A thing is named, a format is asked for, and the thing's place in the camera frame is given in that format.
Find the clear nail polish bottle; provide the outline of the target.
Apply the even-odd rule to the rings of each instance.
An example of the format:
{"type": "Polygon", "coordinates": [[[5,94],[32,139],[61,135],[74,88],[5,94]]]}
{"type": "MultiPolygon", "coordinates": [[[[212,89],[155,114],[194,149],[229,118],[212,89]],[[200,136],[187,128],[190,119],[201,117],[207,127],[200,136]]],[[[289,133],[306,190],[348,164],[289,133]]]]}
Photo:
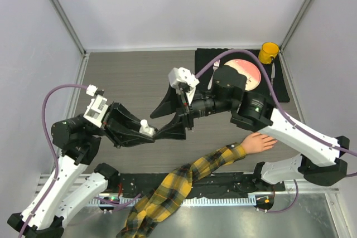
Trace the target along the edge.
{"type": "Polygon", "coordinates": [[[155,128],[152,128],[152,127],[149,127],[149,128],[140,128],[139,132],[143,135],[146,135],[148,137],[153,137],[155,132],[156,132],[156,129],[155,128]]]}

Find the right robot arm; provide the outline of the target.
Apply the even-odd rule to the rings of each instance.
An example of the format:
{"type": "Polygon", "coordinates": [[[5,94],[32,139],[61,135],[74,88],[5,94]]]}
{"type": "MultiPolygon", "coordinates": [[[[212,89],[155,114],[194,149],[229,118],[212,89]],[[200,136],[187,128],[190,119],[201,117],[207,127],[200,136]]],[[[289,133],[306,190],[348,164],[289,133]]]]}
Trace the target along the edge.
{"type": "Polygon", "coordinates": [[[224,65],[213,75],[211,89],[199,94],[199,82],[189,70],[174,68],[168,75],[167,94],[151,113],[152,119],[174,114],[156,134],[156,139],[186,138],[194,119],[229,111],[237,127],[269,135],[298,152],[278,162],[260,162],[252,184],[257,190],[289,179],[303,178],[318,186],[332,186],[347,176],[348,164],[340,149],[348,149],[349,139],[321,134],[286,114],[270,97],[245,90],[246,76],[224,65]]]}

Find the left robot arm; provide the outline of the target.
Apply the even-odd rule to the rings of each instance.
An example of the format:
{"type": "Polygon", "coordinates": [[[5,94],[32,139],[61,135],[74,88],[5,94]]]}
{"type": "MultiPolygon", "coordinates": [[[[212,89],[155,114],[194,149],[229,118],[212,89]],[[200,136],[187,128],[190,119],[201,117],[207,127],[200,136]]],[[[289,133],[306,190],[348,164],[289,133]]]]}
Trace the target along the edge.
{"type": "Polygon", "coordinates": [[[102,192],[119,185],[119,172],[101,163],[73,193],[69,190],[97,156],[102,137],[115,147],[152,143],[157,129],[132,115],[122,104],[92,99],[84,114],[56,122],[46,134],[61,150],[55,169],[32,203],[7,223],[20,237],[61,237],[71,219],[102,192]]]}

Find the mannequin hand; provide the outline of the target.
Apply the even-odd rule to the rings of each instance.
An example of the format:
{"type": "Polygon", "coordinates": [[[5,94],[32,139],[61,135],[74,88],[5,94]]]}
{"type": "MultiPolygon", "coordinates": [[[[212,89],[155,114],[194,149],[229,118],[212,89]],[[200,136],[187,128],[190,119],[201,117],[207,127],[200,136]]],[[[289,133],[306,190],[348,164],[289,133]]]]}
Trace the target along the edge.
{"type": "Polygon", "coordinates": [[[262,153],[275,146],[277,140],[261,133],[248,135],[241,143],[246,154],[262,153]]]}

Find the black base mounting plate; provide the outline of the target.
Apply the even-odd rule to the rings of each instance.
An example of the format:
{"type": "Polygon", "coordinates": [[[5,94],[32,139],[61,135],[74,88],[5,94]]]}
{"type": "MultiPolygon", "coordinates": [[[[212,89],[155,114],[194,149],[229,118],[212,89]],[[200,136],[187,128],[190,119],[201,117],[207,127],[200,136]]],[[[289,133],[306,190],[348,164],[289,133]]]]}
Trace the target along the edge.
{"type": "MultiPolygon", "coordinates": [[[[148,195],[155,190],[165,173],[122,173],[118,178],[118,188],[123,197],[133,198],[148,195]]],[[[218,172],[194,182],[187,199],[193,198],[246,198],[253,192],[283,192],[285,185],[280,182],[270,185],[258,180],[250,173],[218,172]]]]}

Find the yellow plaid shirt sleeve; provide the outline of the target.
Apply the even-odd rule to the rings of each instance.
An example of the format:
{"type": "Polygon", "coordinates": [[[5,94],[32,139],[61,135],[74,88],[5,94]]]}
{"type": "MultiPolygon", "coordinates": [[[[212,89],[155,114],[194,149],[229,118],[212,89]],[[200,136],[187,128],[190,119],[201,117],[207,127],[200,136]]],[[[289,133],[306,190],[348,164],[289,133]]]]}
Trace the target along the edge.
{"type": "Polygon", "coordinates": [[[117,237],[149,237],[160,222],[180,208],[194,182],[245,156],[241,144],[233,143],[174,169],[155,190],[134,205],[117,237]]]}

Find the pink and cream plate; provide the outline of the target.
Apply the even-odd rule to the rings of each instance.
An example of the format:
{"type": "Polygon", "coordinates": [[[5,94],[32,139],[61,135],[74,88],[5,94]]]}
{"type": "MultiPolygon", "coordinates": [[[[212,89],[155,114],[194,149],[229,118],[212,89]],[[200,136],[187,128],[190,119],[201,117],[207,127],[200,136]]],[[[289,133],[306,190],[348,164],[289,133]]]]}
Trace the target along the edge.
{"type": "Polygon", "coordinates": [[[226,62],[225,65],[234,68],[238,73],[247,78],[245,85],[246,91],[252,91],[259,86],[262,77],[260,70],[254,63],[243,59],[233,59],[226,62]]]}

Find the black cloth placemat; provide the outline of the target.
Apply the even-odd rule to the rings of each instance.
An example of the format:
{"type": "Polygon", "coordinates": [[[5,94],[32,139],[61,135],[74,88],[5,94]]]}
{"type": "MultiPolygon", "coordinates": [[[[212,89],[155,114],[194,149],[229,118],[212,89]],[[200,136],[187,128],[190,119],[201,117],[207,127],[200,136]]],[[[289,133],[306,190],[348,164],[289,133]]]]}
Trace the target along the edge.
{"type": "MultiPolygon", "coordinates": [[[[227,50],[228,48],[198,48],[195,51],[195,73],[198,73],[213,58],[217,57],[217,55],[227,50]]],[[[220,60],[220,65],[225,64],[229,60],[236,60],[236,59],[247,60],[255,64],[255,66],[258,66],[250,56],[243,53],[234,53],[223,57],[220,60]]],[[[277,55],[277,57],[274,59],[274,67],[275,67],[275,77],[273,79],[273,84],[272,84],[274,92],[280,103],[288,103],[290,101],[290,97],[288,96],[287,88],[284,82],[282,65],[280,62],[279,55],[277,55]]],[[[200,83],[197,86],[198,90],[200,91],[208,90],[208,84],[212,74],[213,74],[213,68],[211,67],[199,78],[200,83]]],[[[268,96],[270,93],[264,78],[262,78],[262,81],[253,91],[266,96],[268,96]]]]}

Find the yellow mug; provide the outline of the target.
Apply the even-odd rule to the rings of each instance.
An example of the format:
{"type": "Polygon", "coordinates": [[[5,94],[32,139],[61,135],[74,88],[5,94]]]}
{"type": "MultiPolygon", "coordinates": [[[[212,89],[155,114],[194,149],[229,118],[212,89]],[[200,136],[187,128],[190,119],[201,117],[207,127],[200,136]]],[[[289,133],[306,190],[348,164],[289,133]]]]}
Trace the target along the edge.
{"type": "Polygon", "coordinates": [[[258,55],[258,59],[262,64],[271,64],[279,53],[279,46],[274,42],[265,42],[258,55]]]}

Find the aluminium frame rail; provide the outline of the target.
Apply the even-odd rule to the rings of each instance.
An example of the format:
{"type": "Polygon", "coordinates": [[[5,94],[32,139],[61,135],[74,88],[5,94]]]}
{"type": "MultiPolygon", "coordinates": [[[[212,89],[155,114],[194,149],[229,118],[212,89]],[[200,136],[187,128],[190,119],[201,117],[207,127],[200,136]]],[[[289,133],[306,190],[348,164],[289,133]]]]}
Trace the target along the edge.
{"type": "MultiPolygon", "coordinates": [[[[42,190],[43,186],[45,185],[47,179],[49,178],[49,174],[42,174],[40,175],[39,182],[37,184],[36,190],[35,190],[35,196],[37,196],[40,191],[42,190]]],[[[67,191],[67,194],[72,193],[75,191],[79,186],[81,186],[88,178],[90,174],[83,173],[81,174],[76,181],[70,186],[69,190],[67,191]]],[[[327,191],[337,191],[339,192],[338,186],[318,186],[315,184],[312,184],[304,179],[297,179],[296,180],[299,192],[301,193],[320,193],[320,192],[327,192],[327,191]]],[[[285,180],[284,185],[287,187],[287,192],[292,192],[295,189],[295,184],[293,180],[285,180]]]]}

